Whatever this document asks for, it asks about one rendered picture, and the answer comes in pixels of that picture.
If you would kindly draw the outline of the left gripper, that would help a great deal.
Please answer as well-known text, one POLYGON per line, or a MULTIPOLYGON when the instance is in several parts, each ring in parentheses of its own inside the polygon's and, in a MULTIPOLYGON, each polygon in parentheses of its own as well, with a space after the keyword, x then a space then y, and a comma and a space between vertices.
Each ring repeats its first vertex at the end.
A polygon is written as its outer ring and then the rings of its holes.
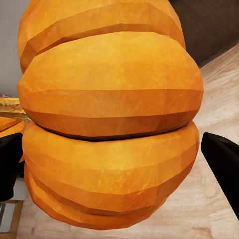
POLYGON ((25 161, 17 164, 16 168, 14 169, 13 173, 11 174, 7 183, 5 184, 5 187, 13 184, 16 181, 18 174, 21 172, 24 172, 24 164, 25 164, 25 161))

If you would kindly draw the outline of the pumpkin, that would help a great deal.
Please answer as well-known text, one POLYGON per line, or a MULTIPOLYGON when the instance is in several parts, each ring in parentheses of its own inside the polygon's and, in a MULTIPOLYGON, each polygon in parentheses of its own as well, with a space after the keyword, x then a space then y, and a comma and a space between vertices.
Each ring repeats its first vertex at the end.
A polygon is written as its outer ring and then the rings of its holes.
POLYGON ((94 230, 148 219, 191 172, 204 93, 168 0, 31 0, 19 25, 24 180, 51 218, 94 230))
MULTIPOLYGON (((24 133, 29 121, 25 119, 12 119, 0 117, 0 138, 15 133, 24 133)), ((21 158, 19 163, 24 161, 24 157, 21 158)))

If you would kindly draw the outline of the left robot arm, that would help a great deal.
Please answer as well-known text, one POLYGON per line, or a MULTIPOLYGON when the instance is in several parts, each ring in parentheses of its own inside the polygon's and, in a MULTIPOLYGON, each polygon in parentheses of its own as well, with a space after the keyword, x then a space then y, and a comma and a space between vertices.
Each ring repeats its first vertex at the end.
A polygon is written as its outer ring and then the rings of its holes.
POLYGON ((16 168, 14 169, 13 173, 11 174, 10 178, 8 179, 7 183, 5 184, 4 188, 0 193, 0 202, 10 200, 14 197, 13 188, 16 183, 18 174, 24 172, 24 164, 25 161, 17 164, 16 168))

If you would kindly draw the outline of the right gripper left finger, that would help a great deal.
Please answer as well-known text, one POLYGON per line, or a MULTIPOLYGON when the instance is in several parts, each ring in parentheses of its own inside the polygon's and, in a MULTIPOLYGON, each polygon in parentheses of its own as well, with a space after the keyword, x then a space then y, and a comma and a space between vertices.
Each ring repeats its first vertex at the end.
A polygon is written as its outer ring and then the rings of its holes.
POLYGON ((23 156, 22 133, 0 138, 0 193, 23 156))

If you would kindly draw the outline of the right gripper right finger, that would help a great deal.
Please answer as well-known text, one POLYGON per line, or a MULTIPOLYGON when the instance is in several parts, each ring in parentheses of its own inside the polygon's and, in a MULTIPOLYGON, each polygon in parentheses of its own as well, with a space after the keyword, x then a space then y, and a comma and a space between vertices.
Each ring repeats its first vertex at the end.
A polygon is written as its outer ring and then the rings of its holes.
POLYGON ((239 145, 205 132, 201 152, 239 221, 239 145))

